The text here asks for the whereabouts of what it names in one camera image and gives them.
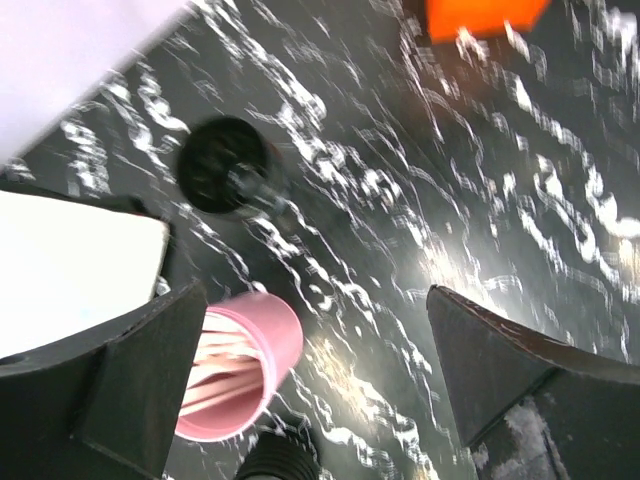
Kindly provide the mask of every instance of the black plastic piece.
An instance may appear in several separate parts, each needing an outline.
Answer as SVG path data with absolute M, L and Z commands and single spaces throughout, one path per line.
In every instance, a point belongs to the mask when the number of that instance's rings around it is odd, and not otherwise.
M 249 452 L 235 480 L 317 480 L 320 467 L 303 442 L 267 432 Z
M 481 480 L 638 478 L 640 367 L 443 287 L 432 287 L 427 310 L 456 427 Z
M 0 478 L 160 478 L 205 309 L 193 283 L 0 360 Z
M 213 118 L 186 139 L 176 167 L 177 182 L 198 210 L 227 219 L 279 215 L 289 183 L 281 158 L 248 122 Z

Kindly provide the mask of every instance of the pink utensil holder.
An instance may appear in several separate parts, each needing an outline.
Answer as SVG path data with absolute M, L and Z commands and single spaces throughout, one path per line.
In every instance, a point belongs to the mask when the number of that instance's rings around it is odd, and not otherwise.
M 263 386 L 232 400 L 178 419 L 176 434 L 196 442 L 217 442 L 246 430 L 271 402 L 302 354 L 300 321 L 283 300 L 247 293 L 207 309 L 234 321 L 258 351 Z

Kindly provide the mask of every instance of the black cylindrical object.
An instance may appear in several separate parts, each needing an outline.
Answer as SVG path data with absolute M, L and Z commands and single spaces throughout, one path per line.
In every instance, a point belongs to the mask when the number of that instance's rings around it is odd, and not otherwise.
M 320 467 L 300 443 L 272 433 L 260 436 L 235 480 L 318 480 Z
M 196 127 L 178 157 L 177 181 L 195 208 L 226 218 L 273 217 L 287 204 L 279 152 L 240 118 Z

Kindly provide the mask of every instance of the white card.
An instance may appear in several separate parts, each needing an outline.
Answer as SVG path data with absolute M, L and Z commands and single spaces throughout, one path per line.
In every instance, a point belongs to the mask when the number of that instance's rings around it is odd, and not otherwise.
M 144 216 L 0 191 L 0 358 L 147 303 L 168 237 Z

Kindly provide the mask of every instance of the glossy surface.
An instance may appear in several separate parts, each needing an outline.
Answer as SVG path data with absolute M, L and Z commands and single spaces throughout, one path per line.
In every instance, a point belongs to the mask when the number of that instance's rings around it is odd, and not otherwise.
M 432 283 L 640 358 L 635 17 L 591 9 L 553 4 L 526 37 L 430 48 L 424 11 L 394 1 L 203 1 L 10 175 L 142 197 L 174 227 L 161 291 L 195 275 L 210 302 L 266 289 L 292 305 L 303 360 L 259 423 L 307 418 L 323 479 L 474 478 L 426 316 Z M 283 153 L 288 214 L 226 222 L 179 194 L 178 146 L 219 113 Z M 231 479 L 256 433 L 176 439 L 167 478 Z

